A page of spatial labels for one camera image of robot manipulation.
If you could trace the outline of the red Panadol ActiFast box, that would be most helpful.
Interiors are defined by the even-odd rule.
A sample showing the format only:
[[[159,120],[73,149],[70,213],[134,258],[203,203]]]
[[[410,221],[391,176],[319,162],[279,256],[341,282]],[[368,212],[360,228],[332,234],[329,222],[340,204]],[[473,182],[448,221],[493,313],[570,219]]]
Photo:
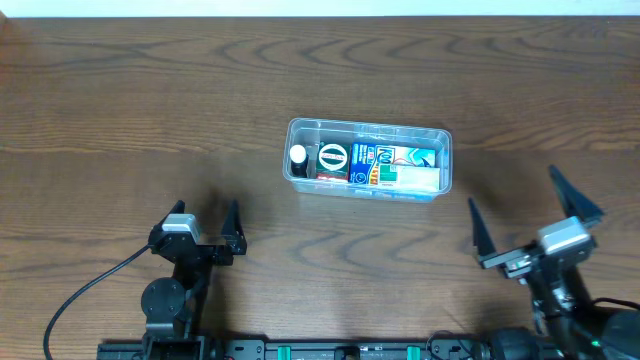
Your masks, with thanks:
[[[316,180],[328,181],[333,183],[349,183],[348,176],[340,177],[340,176],[334,176],[332,174],[319,174],[316,176]]]

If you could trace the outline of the white green medicine box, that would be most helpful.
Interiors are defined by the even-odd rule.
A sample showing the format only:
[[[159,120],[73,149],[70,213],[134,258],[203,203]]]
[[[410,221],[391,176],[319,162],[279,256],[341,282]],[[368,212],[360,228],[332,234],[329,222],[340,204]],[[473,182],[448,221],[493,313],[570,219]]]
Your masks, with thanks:
[[[435,192],[440,189],[440,170],[429,167],[381,165],[380,186]]]

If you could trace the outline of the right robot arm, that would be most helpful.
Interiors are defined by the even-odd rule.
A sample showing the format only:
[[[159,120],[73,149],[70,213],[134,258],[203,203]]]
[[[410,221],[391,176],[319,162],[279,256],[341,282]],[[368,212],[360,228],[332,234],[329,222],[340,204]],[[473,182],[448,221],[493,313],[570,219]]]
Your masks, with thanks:
[[[538,230],[529,244],[496,250],[475,202],[468,203],[477,262],[497,269],[530,291],[536,330],[504,328],[474,342],[474,359],[636,359],[639,306],[610,297],[593,298],[578,266],[597,246],[591,234],[603,210],[574,187],[560,170],[549,175],[563,220]]]

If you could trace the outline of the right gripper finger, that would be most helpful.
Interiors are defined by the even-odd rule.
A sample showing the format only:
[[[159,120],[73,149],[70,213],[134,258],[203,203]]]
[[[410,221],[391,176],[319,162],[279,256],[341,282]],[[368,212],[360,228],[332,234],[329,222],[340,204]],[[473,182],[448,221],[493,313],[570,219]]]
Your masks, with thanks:
[[[478,251],[480,258],[490,258],[497,254],[492,238],[486,224],[478,210],[474,200],[468,199],[468,205],[472,220],[473,245]]]
[[[581,223],[601,222],[604,211],[574,187],[555,165],[549,166],[549,175],[567,218],[577,217]]]

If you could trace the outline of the blue Kool Fever box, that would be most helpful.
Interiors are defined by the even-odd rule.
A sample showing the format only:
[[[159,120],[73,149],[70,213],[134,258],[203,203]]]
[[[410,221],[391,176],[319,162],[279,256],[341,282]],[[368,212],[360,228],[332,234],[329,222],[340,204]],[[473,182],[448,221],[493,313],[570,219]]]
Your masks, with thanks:
[[[428,148],[356,142],[352,146],[349,181],[380,186],[381,165],[436,167],[436,152]]]

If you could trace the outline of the dark syrup bottle white cap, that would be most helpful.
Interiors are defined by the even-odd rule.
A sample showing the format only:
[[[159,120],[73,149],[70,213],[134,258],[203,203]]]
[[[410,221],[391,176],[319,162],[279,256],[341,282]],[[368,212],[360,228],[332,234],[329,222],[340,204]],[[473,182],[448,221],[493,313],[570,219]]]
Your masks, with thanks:
[[[308,166],[308,154],[306,148],[296,144],[289,149],[290,169],[295,177],[306,178]]]

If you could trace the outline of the green Zam-Buk box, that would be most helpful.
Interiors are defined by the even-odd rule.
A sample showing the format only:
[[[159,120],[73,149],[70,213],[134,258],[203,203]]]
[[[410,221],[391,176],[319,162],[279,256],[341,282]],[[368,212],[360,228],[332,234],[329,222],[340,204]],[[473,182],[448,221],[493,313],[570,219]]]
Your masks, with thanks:
[[[316,176],[332,174],[349,180],[351,147],[348,144],[321,142],[316,159]]]

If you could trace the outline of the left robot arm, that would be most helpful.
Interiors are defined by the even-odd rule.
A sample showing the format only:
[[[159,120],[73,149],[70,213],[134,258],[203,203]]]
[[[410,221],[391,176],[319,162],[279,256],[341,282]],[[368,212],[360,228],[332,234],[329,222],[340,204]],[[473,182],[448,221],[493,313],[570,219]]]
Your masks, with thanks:
[[[247,252],[239,205],[232,202],[221,229],[222,244],[201,244],[201,231],[185,203],[176,202],[169,213],[152,227],[150,251],[174,265],[170,277],[151,282],[141,296],[146,316],[141,358],[222,359],[221,341],[196,333],[200,312],[210,284],[211,270],[231,266],[236,256]]]

